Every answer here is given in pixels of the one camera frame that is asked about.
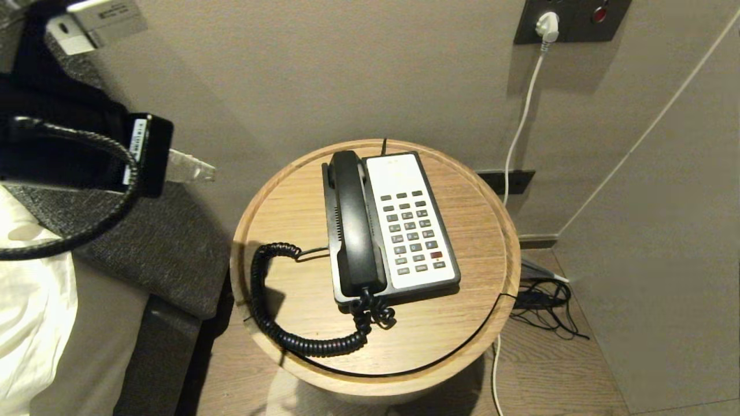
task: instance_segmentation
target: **black coiled cord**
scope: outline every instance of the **black coiled cord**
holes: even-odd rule
[[[357,331],[342,338],[330,340],[311,340],[287,332],[278,325],[267,312],[265,295],[265,278],[269,261],[273,257],[290,257],[297,260],[302,254],[300,248],[288,243],[264,244],[257,248],[252,258],[251,292],[252,317],[262,332],[270,337],[279,346],[300,355],[313,357],[328,357],[332,355],[348,354],[357,351],[367,343],[367,334],[370,333],[370,323],[378,323],[388,329],[394,325],[395,311],[388,307],[385,298],[376,298],[367,289],[364,289],[360,300],[352,302],[349,307],[354,317]]]

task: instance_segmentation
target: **white cable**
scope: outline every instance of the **white cable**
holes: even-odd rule
[[[506,207],[506,203],[508,202],[508,171],[509,171],[509,164],[511,163],[511,155],[514,154],[514,148],[517,145],[517,142],[519,141],[519,136],[522,134],[522,129],[524,128],[524,123],[527,121],[527,114],[529,114],[529,103],[532,101],[532,91],[534,91],[534,82],[537,80],[537,74],[539,74],[539,68],[542,66],[542,61],[545,59],[545,53],[547,52],[547,49],[545,47],[545,44],[542,44],[541,52],[539,53],[539,58],[537,59],[537,65],[534,66],[534,72],[532,73],[532,80],[529,81],[529,91],[527,91],[527,99],[524,101],[524,112],[522,113],[522,120],[519,122],[519,127],[517,128],[517,134],[514,135],[514,140],[511,141],[511,146],[509,146],[509,152],[506,155],[506,166],[504,167],[504,207]]]
[[[494,390],[494,406],[496,406],[496,412],[499,412],[499,416],[504,416],[504,412],[501,411],[501,405],[499,404],[499,392],[496,390],[496,370],[499,366],[499,352],[501,352],[501,334],[496,337],[496,351],[494,353],[494,368],[491,370],[491,386]]]
[[[522,120],[519,122],[517,127],[517,133],[514,135],[514,140],[511,141],[509,146],[508,154],[506,155],[506,165],[504,166],[504,200],[503,206],[506,207],[508,202],[508,171],[509,164],[511,163],[511,155],[514,154],[514,148],[519,141],[519,136],[522,134],[524,123],[527,121],[527,115],[529,114],[529,104],[532,101],[532,92],[534,91],[534,82],[537,80],[537,74],[542,66],[542,61],[545,59],[545,54],[550,49],[550,45],[557,40],[558,36],[558,21],[560,18],[557,14],[549,12],[539,17],[537,22],[537,34],[542,37],[542,46],[539,48],[539,58],[534,66],[532,72],[532,79],[529,81],[529,91],[527,91],[527,98],[524,101],[524,112],[522,113]],[[499,368],[499,353],[501,352],[501,333],[496,336],[496,349],[494,355],[494,367],[491,369],[491,390],[494,391],[494,406],[496,406],[496,412],[499,416],[504,416],[504,412],[501,410],[499,404],[499,392],[496,388],[496,372]]]

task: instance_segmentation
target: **telephone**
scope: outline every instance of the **telephone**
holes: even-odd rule
[[[359,159],[336,152],[322,171],[338,304],[364,290],[394,298],[460,282],[418,153]]]
[[[371,323],[393,326],[389,298],[456,286],[460,270],[418,153],[359,159],[342,151],[321,169],[334,299],[349,307],[356,331],[331,340],[303,338],[285,331],[267,311],[264,281],[270,259],[298,261],[316,249],[259,246],[252,258],[250,307],[262,332],[279,346],[325,357],[362,348]]]

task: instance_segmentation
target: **phone keypad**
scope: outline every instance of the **phone keypad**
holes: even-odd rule
[[[424,195],[424,192],[421,190],[415,190],[411,191],[412,197],[420,197]],[[415,201],[413,198],[408,197],[407,192],[400,192],[395,195],[382,195],[380,197],[381,201],[391,201],[394,198],[408,198],[410,201],[408,203],[404,204],[398,204],[398,209],[411,209],[411,206],[413,207],[427,207],[427,201],[421,200],[421,201]],[[388,205],[383,207],[384,212],[392,212],[396,209],[395,205]],[[426,255],[422,254],[423,250],[433,250],[438,249],[439,244],[436,240],[429,240],[430,238],[434,238],[435,234],[434,231],[431,229],[425,229],[420,234],[418,232],[407,232],[406,233],[406,241],[418,241],[421,238],[424,239],[424,241],[420,241],[419,243],[411,243],[408,245],[403,244],[404,243],[404,234],[400,233],[402,230],[415,230],[417,227],[419,228],[429,228],[431,227],[431,219],[429,218],[429,213],[427,209],[419,209],[416,211],[406,211],[406,212],[400,212],[399,214],[388,214],[386,215],[386,220],[391,223],[395,221],[399,221],[399,217],[401,220],[406,220],[406,222],[403,222],[403,227],[401,227],[400,224],[389,224],[388,230],[392,233],[398,233],[391,235],[391,242],[394,244],[398,244],[393,247],[393,253],[397,255],[394,259],[394,262],[397,266],[399,266],[397,269],[395,269],[396,275],[409,275],[412,272],[418,272],[418,273],[424,273],[429,272],[430,269],[442,269],[447,266],[445,261],[443,261],[442,251],[433,251],[433,252],[427,252]],[[402,255],[406,255],[407,252],[416,253],[411,258],[402,257]],[[413,261],[416,265],[413,267],[406,267],[405,265],[408,264],[409,261]]]

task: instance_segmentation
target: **white keypad panel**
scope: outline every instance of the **white keypad panel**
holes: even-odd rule
[[[366,165],[393,286],[453,280],[449,249],[414,155],[369,158]]]

